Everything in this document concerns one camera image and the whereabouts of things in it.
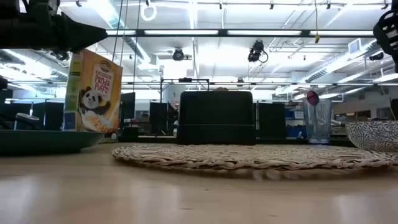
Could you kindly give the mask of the dark green plate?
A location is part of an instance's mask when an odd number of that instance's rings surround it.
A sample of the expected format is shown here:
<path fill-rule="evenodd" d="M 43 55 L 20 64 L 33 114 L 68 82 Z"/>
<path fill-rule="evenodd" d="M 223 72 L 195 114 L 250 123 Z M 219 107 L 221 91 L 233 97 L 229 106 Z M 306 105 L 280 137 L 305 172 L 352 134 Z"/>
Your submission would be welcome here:
<path fill-rule="evenodd" d="M 104 138 L 104 133 L 45 130 L 0 130 L 0 156 L 79 152 Z"/>

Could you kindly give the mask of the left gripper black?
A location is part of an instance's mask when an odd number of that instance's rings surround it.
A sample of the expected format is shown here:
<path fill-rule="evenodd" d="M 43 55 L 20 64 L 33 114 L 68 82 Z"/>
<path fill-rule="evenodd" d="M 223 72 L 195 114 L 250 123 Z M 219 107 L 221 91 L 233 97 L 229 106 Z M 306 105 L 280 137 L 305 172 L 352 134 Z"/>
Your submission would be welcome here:
<path fill-rule="evenodd" d="M 108 37 L 104 28 L 76 22 L 57 14 L 60 0 L 22 0 L 19 48 L 57 49 L 79 52 Z"/>

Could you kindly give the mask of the iridescent purple spoon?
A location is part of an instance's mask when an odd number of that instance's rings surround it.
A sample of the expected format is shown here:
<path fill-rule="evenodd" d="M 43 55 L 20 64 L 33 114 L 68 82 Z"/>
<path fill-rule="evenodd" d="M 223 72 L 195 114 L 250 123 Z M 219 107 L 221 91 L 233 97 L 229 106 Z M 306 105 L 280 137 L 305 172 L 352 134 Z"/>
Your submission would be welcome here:
<path fill-rule="evenodd" d="M 318 118 L 317 118 L 317 104 L 319 104 L 320 99 L 319 95 L 313 91 L 310 90 L 307 93 L 307 102 L 308 102 L 308 107 L 310 109 L 309 112 L 309 118 L 312 121 L 312 126 L 313 126 L 313 133 L 312 136 L 316 138 L 317 136 L 317 128 L 318 128 Z"/>

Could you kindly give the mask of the round woven straw placemat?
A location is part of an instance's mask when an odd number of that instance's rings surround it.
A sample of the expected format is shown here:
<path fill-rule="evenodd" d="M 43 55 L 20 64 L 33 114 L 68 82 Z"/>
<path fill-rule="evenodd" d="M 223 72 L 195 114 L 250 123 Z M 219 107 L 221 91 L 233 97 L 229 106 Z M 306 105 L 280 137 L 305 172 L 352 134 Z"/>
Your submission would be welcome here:
<path fill-rule="evenodd" d="M 177 145 L 133 144 L 112 156 L 162 169 L 310 170 L 398 166 L 398 156 L 352 147 L 311 145 Z"/>

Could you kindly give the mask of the black monitor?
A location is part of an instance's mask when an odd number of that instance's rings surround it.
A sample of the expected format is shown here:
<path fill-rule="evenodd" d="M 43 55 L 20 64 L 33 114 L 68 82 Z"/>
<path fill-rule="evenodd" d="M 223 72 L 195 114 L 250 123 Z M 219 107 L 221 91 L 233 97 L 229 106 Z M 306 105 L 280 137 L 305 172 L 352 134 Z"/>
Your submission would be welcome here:
<path fill-rule="evenodd" d="M 136 93 L 123 93 L 121 95 L 121 115 L 124 119 L 135 118 Z"/>
<path fill-rule="evenodd" d="M 285 108 L 283 104 L 259 104 L 259 137 L 264 139 L 285 139 Z"/>
<path fill-rule="evenodd" d="M 150 133 L 164 135 L 167 132 L 167 104 L 150 102 Z"/>

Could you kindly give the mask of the black office chair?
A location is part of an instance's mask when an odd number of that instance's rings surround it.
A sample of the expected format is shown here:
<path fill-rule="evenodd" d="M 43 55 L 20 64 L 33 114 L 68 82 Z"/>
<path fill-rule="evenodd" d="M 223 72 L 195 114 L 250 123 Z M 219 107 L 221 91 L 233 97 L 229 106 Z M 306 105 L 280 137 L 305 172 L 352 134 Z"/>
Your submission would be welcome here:
<path fill-rule="evenodd" d="M 40 119 L 38 117 L 17 113 L 14 122 L 14 130 L 36 130 L 39 129 Z"/>

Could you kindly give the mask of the black two-slot toaster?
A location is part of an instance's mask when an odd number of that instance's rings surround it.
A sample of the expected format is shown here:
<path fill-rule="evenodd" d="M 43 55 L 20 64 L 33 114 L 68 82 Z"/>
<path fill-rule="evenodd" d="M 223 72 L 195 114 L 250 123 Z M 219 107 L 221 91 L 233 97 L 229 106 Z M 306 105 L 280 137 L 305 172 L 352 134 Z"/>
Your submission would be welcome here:
<path fill-rule="evenodd" d="M 253 145 L 252 94 L 248 91 L 185 91 L 180 95 L 177 144 Z"/>

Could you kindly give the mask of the clear drinking glass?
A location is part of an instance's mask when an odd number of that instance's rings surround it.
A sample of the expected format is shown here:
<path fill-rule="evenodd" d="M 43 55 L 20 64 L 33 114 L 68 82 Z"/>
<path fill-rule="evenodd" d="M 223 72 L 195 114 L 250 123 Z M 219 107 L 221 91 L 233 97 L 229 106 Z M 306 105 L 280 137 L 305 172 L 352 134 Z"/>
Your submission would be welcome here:
<path fill-rule="evenodd" d="M 307 139 L 310 144 L 330 143 L 331 133 L 331 100 L 320 100 L 313 106 L 308 101 L 303 103 Z"/>

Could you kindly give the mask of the black overhead frame beam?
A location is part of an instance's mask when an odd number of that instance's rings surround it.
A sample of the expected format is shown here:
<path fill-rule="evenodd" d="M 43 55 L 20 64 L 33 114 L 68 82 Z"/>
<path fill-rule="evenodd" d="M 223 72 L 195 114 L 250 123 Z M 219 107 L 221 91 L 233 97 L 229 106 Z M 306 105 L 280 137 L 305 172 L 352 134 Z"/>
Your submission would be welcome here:
<path fill-rule="evenodd" d="M 371 38 L 371 30 L 107 29 L 109 37 L 298 37 Z"/>

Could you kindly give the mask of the black aluminium table frame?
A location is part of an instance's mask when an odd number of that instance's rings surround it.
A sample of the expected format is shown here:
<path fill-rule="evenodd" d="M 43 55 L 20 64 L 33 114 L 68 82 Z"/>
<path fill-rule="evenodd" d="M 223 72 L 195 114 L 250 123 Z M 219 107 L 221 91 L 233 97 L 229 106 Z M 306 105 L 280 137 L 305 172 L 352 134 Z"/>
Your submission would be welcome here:
<path fill-rule="evenodd" d="M 139 143 L 159 143 L 159 144 L 176 144 L 177 139 L 172 136 L 139 136 L 137 138 L 118 137 L 117 142 L 139 142 Z M 256 144 L 295 144 L 307 145 L 306 139 L 257 139 Z M 349 139 L 331 139 L 331 146 L 355 147 Z"/>

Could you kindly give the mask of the blue white patterned bowl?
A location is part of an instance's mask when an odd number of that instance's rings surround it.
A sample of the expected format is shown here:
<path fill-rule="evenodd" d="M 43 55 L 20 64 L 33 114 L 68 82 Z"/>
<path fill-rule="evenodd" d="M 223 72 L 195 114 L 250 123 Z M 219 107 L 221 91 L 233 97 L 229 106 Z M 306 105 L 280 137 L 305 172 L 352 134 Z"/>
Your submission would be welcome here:
<path fill-rule="evenodd" d="M 360 149 L 398 152 L 398 121 L 355 121 L 345 128 L 349 140 Z"/>

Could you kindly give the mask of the panda puffs cereal box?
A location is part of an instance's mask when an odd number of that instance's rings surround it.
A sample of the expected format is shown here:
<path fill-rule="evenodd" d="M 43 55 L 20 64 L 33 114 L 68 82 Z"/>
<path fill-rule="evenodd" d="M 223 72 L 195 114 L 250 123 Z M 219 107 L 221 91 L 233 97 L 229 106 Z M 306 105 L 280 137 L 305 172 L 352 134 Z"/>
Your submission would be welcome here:
<path fill-rule="evenodd" d="M 123 68 L 90 50 L 72 54 L 63 109 L 64 131 L 104 133 L 119 128 Z"/>

